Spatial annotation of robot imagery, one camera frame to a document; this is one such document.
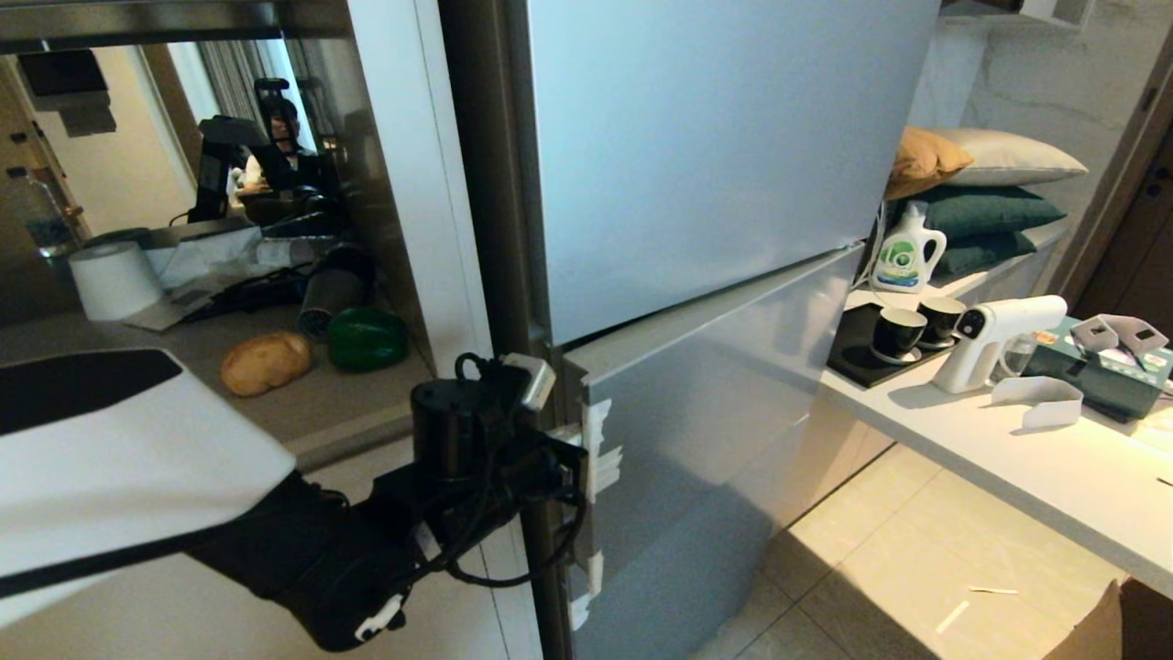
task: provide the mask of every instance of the paper towel roll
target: paper towel roll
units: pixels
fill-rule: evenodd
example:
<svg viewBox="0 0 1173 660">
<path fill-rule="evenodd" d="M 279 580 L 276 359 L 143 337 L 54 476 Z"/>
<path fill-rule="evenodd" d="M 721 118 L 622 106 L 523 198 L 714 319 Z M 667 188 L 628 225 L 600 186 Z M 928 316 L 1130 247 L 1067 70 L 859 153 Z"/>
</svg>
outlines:
<svg viewBox="0 0 1173 660">
<path fill-rule="evenodd" d="M 69 257 L 86 318 L 118 320 L 163 297 L 158 275 L 136 243 L 107 243 Z"/>
</svg>

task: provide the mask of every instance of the white spray gun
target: white spray gun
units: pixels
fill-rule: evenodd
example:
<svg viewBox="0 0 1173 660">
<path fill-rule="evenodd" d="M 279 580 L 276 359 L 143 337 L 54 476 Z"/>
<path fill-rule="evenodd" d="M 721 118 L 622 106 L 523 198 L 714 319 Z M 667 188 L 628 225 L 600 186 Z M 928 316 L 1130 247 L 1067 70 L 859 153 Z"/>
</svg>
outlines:
<svg viewBox="0 0 1173 660">
<path fill-rule="evenodd" d="M 962 339 L 933 377 L 933 385 L 950 394 L 984 388 L 1008 341 L 1055 327 L 1066 314 L 1067 301 L 1059 295 L 1011 298 L 969 307 L 957 321 Z"/>
</svg>

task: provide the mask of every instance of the dark green pillow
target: dark green pillow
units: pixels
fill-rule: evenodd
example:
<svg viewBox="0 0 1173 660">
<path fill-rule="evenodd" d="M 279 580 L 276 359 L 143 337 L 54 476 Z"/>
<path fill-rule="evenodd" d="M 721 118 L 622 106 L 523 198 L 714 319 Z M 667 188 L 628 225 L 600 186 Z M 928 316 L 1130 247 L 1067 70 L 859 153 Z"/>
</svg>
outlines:
<svg viewBox="0 0 1173 660">
<path fill-rule="evenodd" d="M 956 279 L 1035 251 L 1038 247 L 1022 231 L 983 233 L 949 240 L 945 253 L 941 254 L 941 260 L 933 268 L 933 283 Z"/>
<path fill-rule="evenodd" d="M 1022 231 L 1067 215 L 1043 197 L 1012 186 L 943 185 L 911 198 L 929 203 L 924 225 L 944 231 L 950 243 L 981 233 Z"/>
</svg>

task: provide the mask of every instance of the coffee cup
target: coffee cup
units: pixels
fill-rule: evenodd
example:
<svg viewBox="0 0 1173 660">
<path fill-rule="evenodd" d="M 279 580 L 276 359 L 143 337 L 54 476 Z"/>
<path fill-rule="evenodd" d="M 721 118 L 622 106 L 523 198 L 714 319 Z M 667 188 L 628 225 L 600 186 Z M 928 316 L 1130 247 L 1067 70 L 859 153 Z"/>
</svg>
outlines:
<svg viewBox="0 0 1173 660">
<path fill-rule="evenodd" d="M 924 326 L 924 334 L 921 335 L 920 346 L 930 349 L 945 349 L 954 345 L 954 327 L 957 320 L 968 307 L 965 302 L 954 298 L 934 297 L 924 298 L 917 305 L 916 311 L 929 324 Z"/>
<path fill-rule="evenodd" d="M 929 319 L 907 308 L 884 307 L 872 334 L 872 353 L 884 362 L 906 362 Z"/>
</svg>

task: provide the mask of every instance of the refrigerator door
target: refrigerator door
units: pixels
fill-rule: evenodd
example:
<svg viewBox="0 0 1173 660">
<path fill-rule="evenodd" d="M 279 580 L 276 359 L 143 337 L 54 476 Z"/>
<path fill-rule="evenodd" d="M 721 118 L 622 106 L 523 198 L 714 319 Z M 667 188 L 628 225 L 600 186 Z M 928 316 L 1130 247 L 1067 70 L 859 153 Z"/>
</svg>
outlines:
<svg viewBox="0 0 1173 660">
<path fill-rule="evenodd" d="M 860 252 L 836 250 L 564 356 L 579 370 L 585 426 L 606 413 L 592 454 L 622 448 L 619 479 L 592 511 L 605 572 L 575 633 L 581 660 L 685 658 L 744 604 L 788 508 L 777 482 L 796 472 L 775 445 L 801 434 Z"/>
<path fill-rule="evenodd" d="M 938 6 L 529 2 L 516 80 L 551 343 L 866 236 Z"/>
</svg>

